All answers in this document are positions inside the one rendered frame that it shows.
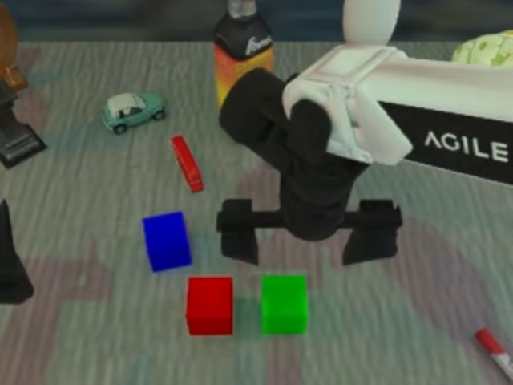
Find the green cube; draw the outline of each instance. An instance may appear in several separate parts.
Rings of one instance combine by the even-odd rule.
[[[262,332],[301,334],[308,325],[306,277],[267,275],[262,277]]]

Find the red cube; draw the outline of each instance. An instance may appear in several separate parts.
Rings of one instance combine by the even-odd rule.
[[[190,335],[232,335],[232,278],[190,277],[186,307]]]

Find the orange bottle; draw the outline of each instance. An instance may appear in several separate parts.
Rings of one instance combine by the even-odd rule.
[[[273,38],[256,0],[228,0],[214,34],[217,103],[220,109],[236,81],[254,68],[273,71]]]

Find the green and white ball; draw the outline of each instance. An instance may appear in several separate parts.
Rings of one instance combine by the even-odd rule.
[[[513,67],[513,30],[500,34],[485,34],[464,42],[456,48],[451,61]]]

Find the car roof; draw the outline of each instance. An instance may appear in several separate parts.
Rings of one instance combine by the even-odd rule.
[[[139,105],[139,101],[135,97],[135,94],[131,94],[125,92],[124,94],[119,94],[116,96],[112,96],[107,101],[107,108],[112,115],[115,115],[118,111],[121,111],[125,108],[133,108],[133,107],[141,107]]]

